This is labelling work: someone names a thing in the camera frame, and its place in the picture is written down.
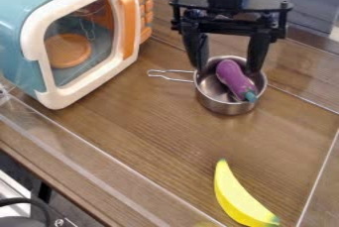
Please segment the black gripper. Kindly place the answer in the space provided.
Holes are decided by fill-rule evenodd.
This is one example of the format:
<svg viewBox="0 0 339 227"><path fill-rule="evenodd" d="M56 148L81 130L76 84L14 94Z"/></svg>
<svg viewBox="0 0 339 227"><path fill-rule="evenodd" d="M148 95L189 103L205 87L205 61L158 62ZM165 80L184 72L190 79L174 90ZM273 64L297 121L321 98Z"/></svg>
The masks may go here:
<svg viewBox="0 0 339 227"><path fill-rule="evenodd" d="M251 37L245 73L260 72L269 43L285 37L285 0L170 0L172 29L182 38L190 65L203 70L209 57L207 34Z"/></svg>

